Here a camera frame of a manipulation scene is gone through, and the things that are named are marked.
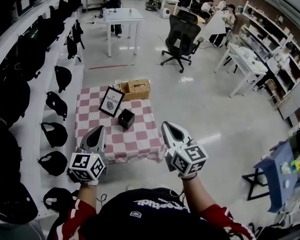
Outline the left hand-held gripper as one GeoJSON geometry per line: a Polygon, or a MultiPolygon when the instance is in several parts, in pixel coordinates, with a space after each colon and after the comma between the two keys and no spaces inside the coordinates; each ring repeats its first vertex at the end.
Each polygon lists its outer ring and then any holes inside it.
{"type": "Polygon", "coordinates": [[[103,125],[90,130],[73,152],[66,171],[73,183],[88,183],[98,180],[107,171],[105,157],[107,132],[103,125]]]}

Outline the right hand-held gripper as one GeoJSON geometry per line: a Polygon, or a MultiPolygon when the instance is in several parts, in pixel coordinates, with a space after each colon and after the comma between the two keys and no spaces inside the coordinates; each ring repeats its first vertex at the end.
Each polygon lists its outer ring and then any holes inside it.
{"type": "Polygon", "coordinates": [[[165,161],[170,172],[178,171],[182,177],[199,172],[209,158],[206,150],[189,132],[176,123],[164,121],[161,124],[164,143],[169,148],[165,161]]]}

